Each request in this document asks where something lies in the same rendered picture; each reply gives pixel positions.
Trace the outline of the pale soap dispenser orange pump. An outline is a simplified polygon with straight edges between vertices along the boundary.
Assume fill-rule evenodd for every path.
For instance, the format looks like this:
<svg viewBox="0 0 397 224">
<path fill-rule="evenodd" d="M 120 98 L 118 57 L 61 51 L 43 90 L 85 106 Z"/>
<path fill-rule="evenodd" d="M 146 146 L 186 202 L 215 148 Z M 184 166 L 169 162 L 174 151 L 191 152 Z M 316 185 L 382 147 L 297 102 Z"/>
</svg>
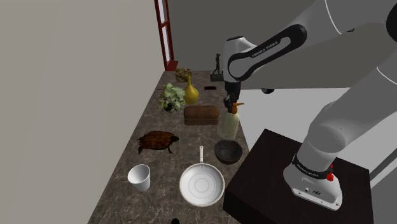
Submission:
<svg viewBox="0 0 397 224">
<path fill-rule="evenodd" d="M 222 137 L 224 139 L 234 140 L 240 124 L 240 116 L 238 114 L 238 106 L 244 105 L 242 102 L 234 102 L 231 112 L 224 116 Z"/>
</svg>

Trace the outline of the dark standing figure statue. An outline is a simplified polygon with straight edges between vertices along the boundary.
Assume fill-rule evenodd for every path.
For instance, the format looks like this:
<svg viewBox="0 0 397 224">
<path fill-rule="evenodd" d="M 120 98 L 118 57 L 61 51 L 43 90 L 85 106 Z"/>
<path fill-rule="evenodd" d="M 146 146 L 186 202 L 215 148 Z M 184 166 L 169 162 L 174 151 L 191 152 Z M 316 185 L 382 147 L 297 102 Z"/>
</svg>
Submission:
<svg viewBox="0 0 397 224">
<path fill-rule="evenodd" d="M 211 81 L 223 81 L 223 71 L 220 69 L 220 53 L 216 54 L 216 69 L 210 75 Z"/>
</svg>

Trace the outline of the brown bread loaf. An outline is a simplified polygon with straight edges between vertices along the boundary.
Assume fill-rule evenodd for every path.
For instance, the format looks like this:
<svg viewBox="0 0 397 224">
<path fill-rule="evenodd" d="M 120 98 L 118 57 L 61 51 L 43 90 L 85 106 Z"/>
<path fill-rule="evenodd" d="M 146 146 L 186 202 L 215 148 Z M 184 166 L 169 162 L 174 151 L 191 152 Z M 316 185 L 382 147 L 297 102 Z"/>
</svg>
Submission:
<svg viewBox="0 0 397 224">
<path fill-rule="evenodd" d="M 185 125 L 217 125 L 219 111 L 216 106 L 188 106 L 184 109 Z"/>
</svg>

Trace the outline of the yellow gourd vase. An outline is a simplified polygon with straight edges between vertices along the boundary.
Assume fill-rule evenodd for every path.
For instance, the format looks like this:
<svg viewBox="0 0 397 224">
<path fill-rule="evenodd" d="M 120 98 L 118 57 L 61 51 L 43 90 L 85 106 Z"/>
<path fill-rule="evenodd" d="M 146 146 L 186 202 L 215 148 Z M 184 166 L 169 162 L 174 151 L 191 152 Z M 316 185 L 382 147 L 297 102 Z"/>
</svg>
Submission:
<svg viewBox="0 0 397 224">
<path fill-rule="evenodd" d="M 186 104 L 194 104 L 199 98 L 199 92 L 192 86 L 191 76 L 187 78 L 187 86 L 184 88 L 185 96 L 184 100 Z"/>
</svg>

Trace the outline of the dark bowl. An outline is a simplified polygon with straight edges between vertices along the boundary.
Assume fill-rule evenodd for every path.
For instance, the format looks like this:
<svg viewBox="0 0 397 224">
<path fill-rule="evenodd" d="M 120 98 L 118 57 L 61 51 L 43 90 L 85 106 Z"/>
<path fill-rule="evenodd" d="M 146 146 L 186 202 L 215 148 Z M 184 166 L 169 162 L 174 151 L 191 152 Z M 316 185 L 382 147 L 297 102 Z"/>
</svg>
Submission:
<svg viewBox="0 0 397 224">
<path fill-rule="evenodd" d="M 242 147 L 234 140 L 222 139 L 215 144 L 214 154 L 222 164 L 232 165 L 241 158 Z"/>
</svg>

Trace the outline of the olive rough rock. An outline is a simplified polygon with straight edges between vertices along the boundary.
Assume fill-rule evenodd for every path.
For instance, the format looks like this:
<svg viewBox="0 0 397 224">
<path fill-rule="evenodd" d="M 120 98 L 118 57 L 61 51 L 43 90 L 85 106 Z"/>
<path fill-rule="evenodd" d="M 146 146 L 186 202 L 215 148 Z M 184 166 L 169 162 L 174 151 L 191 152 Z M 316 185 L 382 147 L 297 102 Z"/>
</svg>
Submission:
<svg viewBox="0 0 397 224">
<path fill-rule="evenodd" d="M 185 67 L 177 67 L 175 70 L 176 81 L 180 83 L 186 83 L 191 75 L 191 70 Z"/>
</svg>

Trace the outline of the green leafy plant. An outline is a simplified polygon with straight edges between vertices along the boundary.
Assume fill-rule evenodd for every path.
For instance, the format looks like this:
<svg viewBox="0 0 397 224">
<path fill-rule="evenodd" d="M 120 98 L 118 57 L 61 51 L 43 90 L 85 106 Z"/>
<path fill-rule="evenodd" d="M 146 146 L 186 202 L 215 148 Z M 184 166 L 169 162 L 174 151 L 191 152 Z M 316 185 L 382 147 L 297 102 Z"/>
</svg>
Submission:
<svg viewBox="0 0 397 224">
<path fill-rule="evenodd" d="M 182 88 L 175 87 L 171 83 L 163 86 L 163 91 L 158 98 L 158 107 L 168 113 L 181 111 L 185 108 L 185 91 Z"/>
</svg>

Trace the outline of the brown turtle figure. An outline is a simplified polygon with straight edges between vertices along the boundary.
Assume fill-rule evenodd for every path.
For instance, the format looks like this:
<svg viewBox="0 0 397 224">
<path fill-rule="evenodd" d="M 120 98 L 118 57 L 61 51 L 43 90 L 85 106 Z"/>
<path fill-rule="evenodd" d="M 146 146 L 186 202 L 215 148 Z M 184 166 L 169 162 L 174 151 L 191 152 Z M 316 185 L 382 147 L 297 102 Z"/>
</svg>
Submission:
<svg viewBox="0 0 397 224">
<path fill-rule="evenodd" d="M 171 132 L 166 131 L 150 131 L 143 135 L 139 139 L 138 154 L 141 154 L 143 149 L 150 150 L 165 150 L 172 154 L 170 145 L 179 140 L 178 136 L 175 136 Z"/>
</svg>

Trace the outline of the white frying pan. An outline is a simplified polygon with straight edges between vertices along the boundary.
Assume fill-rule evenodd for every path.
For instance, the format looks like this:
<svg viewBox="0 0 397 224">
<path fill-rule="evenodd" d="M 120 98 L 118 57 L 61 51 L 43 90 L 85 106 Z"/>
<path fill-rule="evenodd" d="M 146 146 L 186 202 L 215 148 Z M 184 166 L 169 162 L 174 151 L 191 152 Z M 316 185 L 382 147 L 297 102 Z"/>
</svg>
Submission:
<svg viewBox="0 0 397 224">
<path fill-rule="evenodd" d="M 219 169 L 204 162 L 203 146 L 199 146 L 199 162 L 181 174 L 179 191 L 187 203 L 196 207 L 212 206 L 222 198 L 225 179 Z"/>
</svg>

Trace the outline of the red framed window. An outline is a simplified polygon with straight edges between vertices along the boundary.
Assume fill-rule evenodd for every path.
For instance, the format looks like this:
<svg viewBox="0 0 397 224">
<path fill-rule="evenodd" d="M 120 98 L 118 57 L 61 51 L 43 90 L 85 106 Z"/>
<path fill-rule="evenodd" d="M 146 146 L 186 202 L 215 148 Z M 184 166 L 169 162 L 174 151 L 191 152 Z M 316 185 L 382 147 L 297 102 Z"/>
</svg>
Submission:
<svg viewBox="0 0 397 224">
<path fill-rule="evenodd" d="M 178 61 L 174 58 L 168 0 L 154 0 L 154 4 L 164 68 L 165 71 L 175 71 L 178 66 Z"/>
</svg>

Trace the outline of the dark robot stand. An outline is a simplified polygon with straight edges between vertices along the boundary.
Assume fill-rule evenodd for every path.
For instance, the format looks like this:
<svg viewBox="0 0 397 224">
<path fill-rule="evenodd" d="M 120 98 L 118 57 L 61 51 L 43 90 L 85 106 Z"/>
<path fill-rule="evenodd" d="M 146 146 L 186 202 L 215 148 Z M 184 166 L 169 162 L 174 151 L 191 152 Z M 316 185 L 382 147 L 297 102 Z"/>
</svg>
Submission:
<svg viewBox="0 0 397 224">
<path fill-rule="evenodd" d="M 282 172 L 298 141 L 265 129 L 225 189 L 223 210 L 241 224 L 375 224 L 368 169 L 336 158 L 343 199 L 332 211 L 295 196 Z"/>
</svg>

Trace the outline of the white cup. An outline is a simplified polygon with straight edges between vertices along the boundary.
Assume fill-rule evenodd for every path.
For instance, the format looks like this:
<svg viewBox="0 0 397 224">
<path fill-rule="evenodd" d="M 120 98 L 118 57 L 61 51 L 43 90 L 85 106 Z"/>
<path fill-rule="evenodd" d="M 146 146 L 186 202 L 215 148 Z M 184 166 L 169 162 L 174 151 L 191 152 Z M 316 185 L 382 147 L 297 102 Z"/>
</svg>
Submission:
<svg viewBox="0 0 397 224">
<path fill-rule="evenodd" d="M 145 164 L 139 164 L 131 168 L 127 175 L 128 181 L 140 192 L 145 192 L 150 187 L 150 168 Z"/>
</svg>

